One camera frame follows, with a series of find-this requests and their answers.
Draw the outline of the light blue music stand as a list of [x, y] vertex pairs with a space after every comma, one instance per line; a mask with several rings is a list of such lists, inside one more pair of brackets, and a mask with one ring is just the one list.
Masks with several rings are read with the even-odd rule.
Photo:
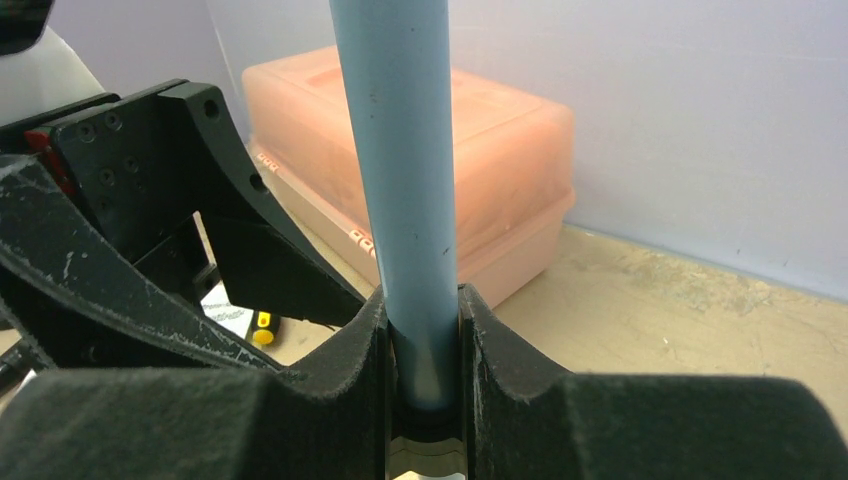
[[330, 5], [399, 391], [456, 401], [458, 266], [444, 1]]

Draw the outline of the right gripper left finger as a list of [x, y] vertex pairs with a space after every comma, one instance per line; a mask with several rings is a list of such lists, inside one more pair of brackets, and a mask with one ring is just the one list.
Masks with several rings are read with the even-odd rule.
[[294, 365], [48, 370], [1, 416], [5, 479], [384, 479], [390, 356], [375, 292]]

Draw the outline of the white sheet music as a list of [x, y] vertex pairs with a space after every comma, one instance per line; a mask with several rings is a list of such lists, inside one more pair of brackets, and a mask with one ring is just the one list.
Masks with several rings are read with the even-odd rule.
[[240, 338], [246, 338], [251, 328], [253, 310], [230, 305], [223, 301], [202, 303], [204, 314]]

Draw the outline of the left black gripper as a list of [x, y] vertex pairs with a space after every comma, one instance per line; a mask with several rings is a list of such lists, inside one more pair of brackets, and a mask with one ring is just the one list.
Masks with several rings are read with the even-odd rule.
[[203, 315], [232, 304], [343, 327], [352, 284], [285, 212], [221, 90], [174, 79], [4, 128], [1, 312], [50, 368], [283, 368]]

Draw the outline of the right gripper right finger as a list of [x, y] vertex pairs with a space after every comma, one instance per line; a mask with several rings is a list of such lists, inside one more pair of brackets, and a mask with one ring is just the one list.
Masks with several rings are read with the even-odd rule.
[[473, 479], [843, 479], [847, 447], [803, 384], [574, 373], [459, 290]]

